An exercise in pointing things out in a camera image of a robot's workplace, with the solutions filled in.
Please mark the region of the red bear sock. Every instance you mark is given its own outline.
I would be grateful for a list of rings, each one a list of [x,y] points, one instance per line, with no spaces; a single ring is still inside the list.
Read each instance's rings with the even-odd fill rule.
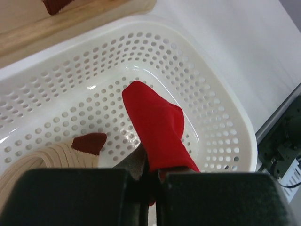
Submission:
[[[125,88],[122,99],[140,139],[139,149],[146,152],[144,172],[154,175],[158,170],[180,168],[200,172],[182,143],[184,115],[180,107],[140,81]]]

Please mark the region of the beige striped sock maroon toe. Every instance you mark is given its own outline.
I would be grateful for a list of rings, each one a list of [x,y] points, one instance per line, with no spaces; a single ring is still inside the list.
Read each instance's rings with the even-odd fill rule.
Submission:
[[[13,186],[26,171],[38,168],[96,168],[104,133],[90,133],[46,146],[13,163],[0,177],[0,189]]]

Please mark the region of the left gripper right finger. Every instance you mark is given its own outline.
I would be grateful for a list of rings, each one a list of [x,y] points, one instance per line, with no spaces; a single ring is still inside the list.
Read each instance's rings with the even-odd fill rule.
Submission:
[[[156,178],[159,226],[294,226],[278,182],[263,173],[197,173],[160,169]]]

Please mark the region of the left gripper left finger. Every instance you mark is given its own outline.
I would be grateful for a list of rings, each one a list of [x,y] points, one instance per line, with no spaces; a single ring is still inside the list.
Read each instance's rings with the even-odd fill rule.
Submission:
[[[3,226],[145,226],[146,152],[139,146],[111,169],[38,168],[0,190]]]

